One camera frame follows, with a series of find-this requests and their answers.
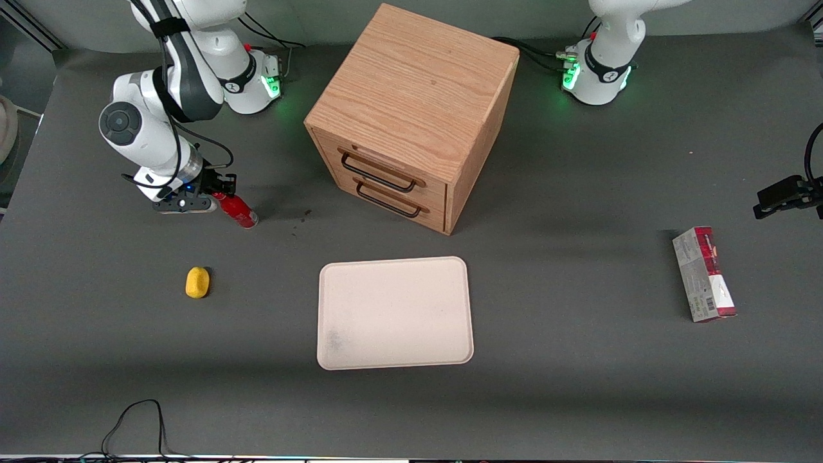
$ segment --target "cardboard box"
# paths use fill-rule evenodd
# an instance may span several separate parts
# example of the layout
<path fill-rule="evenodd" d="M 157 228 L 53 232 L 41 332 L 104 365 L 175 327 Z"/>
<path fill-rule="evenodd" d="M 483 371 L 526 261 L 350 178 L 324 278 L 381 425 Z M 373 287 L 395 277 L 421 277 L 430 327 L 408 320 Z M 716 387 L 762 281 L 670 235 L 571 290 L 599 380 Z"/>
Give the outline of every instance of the cardboard box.
<path fill-rule="evenodd" d="M 712 227 L 692 228 L 672 240 L 672 244 L 689 298 L 691 319 L 702 322 L 737 315 L 718 267 Z"/>

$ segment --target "beige tray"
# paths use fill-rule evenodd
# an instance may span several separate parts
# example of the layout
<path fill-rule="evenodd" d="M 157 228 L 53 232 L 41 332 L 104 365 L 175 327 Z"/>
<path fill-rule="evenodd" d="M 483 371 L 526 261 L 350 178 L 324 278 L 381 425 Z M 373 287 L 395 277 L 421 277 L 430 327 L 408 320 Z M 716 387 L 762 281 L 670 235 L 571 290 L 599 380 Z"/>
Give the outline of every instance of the beige tray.
<path fill-rule="evenodd" d="M 320 271 L 321 367 L 449 365 L 473 354 L 466 263 L 459 257 L 329 264 Z"/>

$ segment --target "red bottle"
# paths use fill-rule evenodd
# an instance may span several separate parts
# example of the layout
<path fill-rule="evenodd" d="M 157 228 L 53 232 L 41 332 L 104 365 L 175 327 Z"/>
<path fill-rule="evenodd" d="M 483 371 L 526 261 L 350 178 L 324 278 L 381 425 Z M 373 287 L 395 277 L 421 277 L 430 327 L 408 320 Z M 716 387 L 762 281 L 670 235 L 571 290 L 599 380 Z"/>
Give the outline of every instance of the red bottle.
<path fill-rule="evenodd" d="M 257 225 L 259 220 L 257 214 L 254 213 L 245 201 L 240 199 L 240 196 L 213 193 L 212 197 L 220 203 L 223 212 L 229 214 L 229 217 L 233 218 L 241 227 L 251 228 Z"/>

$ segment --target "gray table surface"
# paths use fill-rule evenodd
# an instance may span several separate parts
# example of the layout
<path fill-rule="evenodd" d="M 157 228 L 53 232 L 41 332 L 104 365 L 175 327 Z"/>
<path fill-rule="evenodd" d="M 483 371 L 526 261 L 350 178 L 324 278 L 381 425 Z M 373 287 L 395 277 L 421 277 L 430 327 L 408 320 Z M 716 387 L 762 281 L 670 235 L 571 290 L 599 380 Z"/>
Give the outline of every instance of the gray table surface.
<path fill-rule="evenodd" d="M 155 214 L 119 178 L 134 166 L 97 116 L 113 79 L 156 55 L 60 57 L 0 224 L 0 453 L 92 451 L 154 397 L 175 450 L 198 454 L 823 457 L 823 224 L 751 212 L 759 189 L 802 172 L 823 120 L 808 26 L 649 38 L 606 107 L 524 59 L 451 237 L 326 172 L 302 120 L 346 52 L 297 50 L 283 100 L 193 125 L 234 148 L 262 219 L 251 231 Z M 735 319 L 690 320 L 669 240 L 698 225 L 715 227 Z M 471 362 L 318 366 L 325 264 L 435 255 L 467 262 Z M 199 301 L 183 292 L 194 265 L 213 269 Z M 155 432 L 137 409 L 113 450 L 151 453 Z"/>

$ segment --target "wooden cabinet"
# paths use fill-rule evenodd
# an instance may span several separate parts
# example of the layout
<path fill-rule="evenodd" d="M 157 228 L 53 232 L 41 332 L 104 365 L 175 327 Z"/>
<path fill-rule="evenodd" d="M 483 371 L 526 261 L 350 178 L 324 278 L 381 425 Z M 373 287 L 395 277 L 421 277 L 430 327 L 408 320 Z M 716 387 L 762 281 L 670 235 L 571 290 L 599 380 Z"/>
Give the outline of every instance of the wooden cabinet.
<path fill-rule="evenodd" d="M 305 126 L 340 189 L 449 235 L 517 62 L 514 47 L 383 4 Z"/>

